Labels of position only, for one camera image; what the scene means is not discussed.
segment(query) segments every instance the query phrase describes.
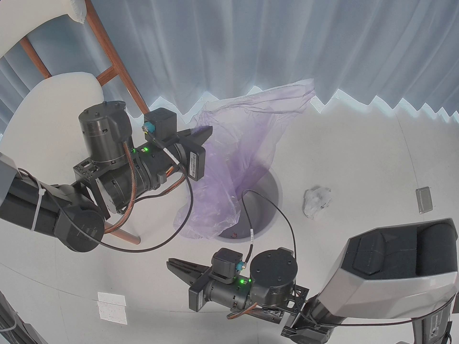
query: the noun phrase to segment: robotic arm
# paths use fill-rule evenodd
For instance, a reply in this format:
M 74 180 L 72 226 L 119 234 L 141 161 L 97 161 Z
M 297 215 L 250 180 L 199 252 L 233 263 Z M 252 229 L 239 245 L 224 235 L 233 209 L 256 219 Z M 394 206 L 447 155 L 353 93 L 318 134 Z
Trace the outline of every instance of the robotic arm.
M 0 153 L 0 218 L 56 237 L 77 252 L 94 249 L 97 243 L 71 225 L 50 193 L 81 230 L 100 241 L 109 211 L 123 214 L 131 196 L 131 170 L 123 142 L 129 145 L 135 164 L 136 198 L 158 189 L 178 170 L 171 158 L 147 135 L 146 143 L 134 147 L 125 107 L 122 101 L 103 102 L 79 115 L 89 157 L 73 167 L 76 182 L 72 185 L 42 184 L 39 187 L 31 175 L 20 172 L 13 160 Z M 190 129 L 177 132 L 177 115 L 165 108 L 145 114 L 144 124 L 188 169 L 192 180 L 204 176 L 206 153 L 202 144 L 212 134 L 212 127 L 193 134 Z M 41 197 L 39 188 L 47 190 L 42 191 Z
M 323 344 L 348 317 L 412 318 L 415 344 L 446 344 L 449 314 L 458 291 L 457 232 L 451 219 L 377 228 L 347 241 L 324 289 L 306 300 L 295 283 L 292 252 L 264 251 L 240 275 L 242 254 L 220 249 L 212 266 L 169 259 L 171 272 L 190 285 L 189 307 L 208 301 L 236 315 L 279 324 L 282 336 L 298 344 Z

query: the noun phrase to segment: curtain fold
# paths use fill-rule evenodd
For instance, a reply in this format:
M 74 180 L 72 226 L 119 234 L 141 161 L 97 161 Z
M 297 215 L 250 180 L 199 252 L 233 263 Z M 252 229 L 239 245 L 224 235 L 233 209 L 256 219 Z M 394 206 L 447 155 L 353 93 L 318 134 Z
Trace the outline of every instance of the curtain fold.
M 323 103 L 339 88 L 365 104 L 459 108 L 459 0 L 92 1 L 147 105 L 162 96 L 186 113 L 204 91 L 223 99 L 313 77 Z M 28 37 L 53 75 L 110 65 L 67 16 Z M 40 80 L 19 45 L 0 60 L 0 132 Z M 140 115 L 119 79 L 104 95 Z

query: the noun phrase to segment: translucent plastic bag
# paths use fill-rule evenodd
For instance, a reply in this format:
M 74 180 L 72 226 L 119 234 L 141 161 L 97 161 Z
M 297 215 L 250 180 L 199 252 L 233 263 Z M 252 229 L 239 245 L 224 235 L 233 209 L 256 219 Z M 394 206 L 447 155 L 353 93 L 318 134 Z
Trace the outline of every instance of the translucent plastic bag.
M 213 126 L 213 134 L 204 143 L 205 175 L 192 183 L 193 211 L 181 235 L 213 238 L 238 222 L 242 192 L 267 173 L 285 128 L 313 96 L 313 81 L 307 80 L 204 105 L 194 120 L 197 128 Z M 178 211 L 175 229 L 188 205 Z

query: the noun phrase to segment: chair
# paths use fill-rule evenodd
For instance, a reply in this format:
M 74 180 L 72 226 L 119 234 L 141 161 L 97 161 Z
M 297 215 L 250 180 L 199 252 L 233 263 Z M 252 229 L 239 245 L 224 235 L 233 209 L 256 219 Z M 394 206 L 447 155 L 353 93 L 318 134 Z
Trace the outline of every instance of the chair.
M 112 66 L 99 76 L 86 72 L 52 76 L 27 39 L 26 34 L 45 21 L 65 14 L 80 23 L 87 19 L 110 59 Z M 90 0 L 0 0 L 0 32 L 0 57 L 20 41 L 45 78 L 15 111 L 3 134 L 0 151 L 43 182 L 75 181 L 72 167 L 87 157 L 78 115 L 104 100 L 101 86 L 112 78 L 119 75 L 141 111 L 149 111 Z M 123 230 L 113 235 L 140 243 L 139 237 Z

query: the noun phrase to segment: floor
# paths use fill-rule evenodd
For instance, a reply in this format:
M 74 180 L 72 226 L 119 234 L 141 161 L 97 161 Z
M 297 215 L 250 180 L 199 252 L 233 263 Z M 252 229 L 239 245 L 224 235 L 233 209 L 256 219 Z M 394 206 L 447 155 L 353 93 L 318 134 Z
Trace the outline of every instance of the floor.
M 400 104 L 392 111 L 379 100 L 364 106 L 336 98 L 320 113 L 309 106 L 286 130 L 272 165 L 283 188 L 283 211 L 295 229 L 298 284 L 318 293 L 347 239 L 366 230 L 444 217 L 458 222 L 458 149 L 459 123 L 428 109 L 414 112 Z M 301 205 L 304 191 L 314 186 L 330 187 L 333 201 L 311 221 Z M 424 186 L 431 188 L 434 208 L 420 215 L 415 190 Z M 127 230 L 142 237 L 142 247 L 164 240 L 185 196 L 181 187 L 161 203 L 140 203 Z M 178 237 L 148 254 L 103 247 L 76 254 L 54 238 L 4 221 L 0 229 L 0 290 L 49 344 L 290 343 L 279 335 L 280 326 L 252 317 L 228 321 L 227 310 L 212 302 L 200 313 L 188 310 L 188 287 L 166 269 L 165 261 L 177 257 L 209 264 L 221 242 Z M 112 236 L 105 239 L 130 247 Z M 291 245 L 288 227 L 279 218 L 255 240 L 254 253 Z M 247 248 L 225 247 L 244 253 Z M 127 325 L 100 319 L 97 292 L 126 296 Z M 453 320 L 456 342 L 459 320 Z M 410 325 L 337 328 L 329 343 L 402 340 L 412 343 Z

